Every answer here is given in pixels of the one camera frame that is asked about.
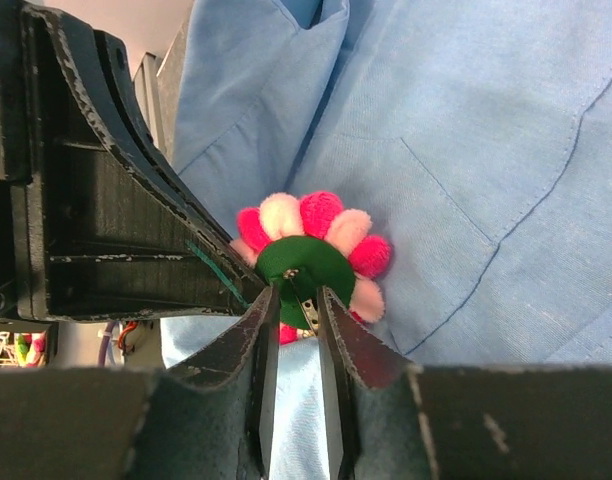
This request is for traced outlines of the pink flower plush brooch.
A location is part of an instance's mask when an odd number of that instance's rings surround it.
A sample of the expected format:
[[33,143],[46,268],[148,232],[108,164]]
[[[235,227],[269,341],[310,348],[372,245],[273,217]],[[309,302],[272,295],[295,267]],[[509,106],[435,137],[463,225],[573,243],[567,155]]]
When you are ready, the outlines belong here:
[[385,302],[376,279],[388,268],[392,247],[371,232],[370,215],[347,209],[334,193],[300,198],[275,193],[236,216],[232,248],[280,292],[279,341],[316,334],[317,291],[327,287],[359,323],[382,319]]

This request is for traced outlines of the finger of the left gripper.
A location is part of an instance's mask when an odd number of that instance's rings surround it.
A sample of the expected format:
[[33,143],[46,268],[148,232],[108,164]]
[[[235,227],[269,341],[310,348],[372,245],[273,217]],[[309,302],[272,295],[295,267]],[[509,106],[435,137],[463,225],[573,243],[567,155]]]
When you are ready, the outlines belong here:
[[118,38],[25,5],[29,182],[12,191],[21,317],[239,316],[263,281],[154,145]]

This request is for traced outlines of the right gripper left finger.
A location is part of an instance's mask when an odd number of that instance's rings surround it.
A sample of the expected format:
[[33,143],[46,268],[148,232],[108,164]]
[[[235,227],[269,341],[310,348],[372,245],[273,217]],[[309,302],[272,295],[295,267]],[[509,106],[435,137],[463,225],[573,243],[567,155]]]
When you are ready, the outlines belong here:
[[279,294],[162,370],[0,370],[0,479],[265,479]]

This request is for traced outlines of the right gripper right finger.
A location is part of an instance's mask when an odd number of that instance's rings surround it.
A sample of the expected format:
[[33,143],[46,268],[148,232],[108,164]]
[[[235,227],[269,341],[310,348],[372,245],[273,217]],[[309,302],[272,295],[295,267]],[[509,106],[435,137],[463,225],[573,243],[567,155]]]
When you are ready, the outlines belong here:
[[612,479],[612,367],[421,366],[317,295],[334,479]]

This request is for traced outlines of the light blue shirt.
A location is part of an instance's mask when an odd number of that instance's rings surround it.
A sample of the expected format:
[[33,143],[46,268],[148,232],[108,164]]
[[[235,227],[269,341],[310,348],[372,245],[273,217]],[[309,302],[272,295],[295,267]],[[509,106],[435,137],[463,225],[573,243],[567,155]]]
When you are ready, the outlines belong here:
[[[368,332],[415,364],[612,367],[612,1],[198,1],[173,165],[230,233],[275,193],[367,212]],[[334,479],[315,339],[271,475]]]

